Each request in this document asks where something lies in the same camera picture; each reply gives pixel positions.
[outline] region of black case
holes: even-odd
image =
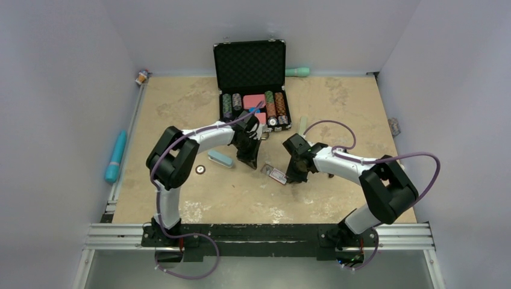
[[[284,90],[286,70],[286,42],[284,40],[262,40],[250,42],[217,43],[213,47],[215,55],[216,80],[218,82],[220,120],[227,122],[238,115],[233,110],[233,118],[226,119],[222,113],[222,95],[239,93],[245,95],[281,92],[286,104],[289,124],[275,125],[272,131],[291,128],[291,114]],[[261,109],[266,113],[266,106]]]

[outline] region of poker chip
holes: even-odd
[[[274,99],[273,99],[273,92],[270,92],[269,90],[267,92],[265,92],[265,98],[266,98],[266,103],[267,104],[270,104],[270,103],[274,103]]]
[[[284,96],[280,92],[275,94],[275,109],[278,116],[286,115],[286,103],[284,102]]]
[[[231,95],[227,93],[222,95],[222,112],[224,113],[225,119],[230,119],[233,116],[233,103]]]
[[[241,107],[242,107],[241,95],[239,93],[233,94],[233,109],[241,110]]]
[[[268,124],[272,126],[277,125],[277,118],[275,118],[274,116],[268,117]]]
[[[266,114],[268,115],[268,124],[269,125],[277,125],[277,112],[275,111],[275,104],[272,102],[266,103]]]
[[[205,171],[206,168],[202,164],[195,167],[195,172],[197,173],[197,175],[202,175],[203,173],[205,173]]]
[[[279,116],[278,117],[278,124],[279,125],[287,125],[289,121],[287,120],[287,116]]]

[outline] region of gray floor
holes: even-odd
[[[213,262],[207,257],[173,270],[198,275]],[[380,251],[372,264],[355,273],[314,258],[222,257],[212,275],[195,281],[154,267],[153,252],[96,251],[86,288],[433,288],[422,251]]]

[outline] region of blue cylindrical object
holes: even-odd
[[[124,146],[126,145],[126,131],[121,131],[115,148],[113,149],[112,158],[110,164],[108,164],[107,171],[105,172],[105,181],[113,184],[117,181],[119,176],[119,167],[121,165],[122,154],[124,153]]]

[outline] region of small gray object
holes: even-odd
[[[270,131],[263,131],[261,134],[261,140],[267,140],[270,137]]]
[[[274,118],[274,117],[271,117],[271,118],[269,118],[269,119],[268,119],[268,124],[269,124],[269,125],[274,126],[274,125],[277,125],[277,123],[278,123],[278,122],[277,122],[277,119],[276,119],[276,118]]]
[[[390,133],[392,133],[392,137],[396,137],[398,134],[401,133],[401,129],[399,127],[399,122],[395,117],[388,119],[388,122],[389,122]]]

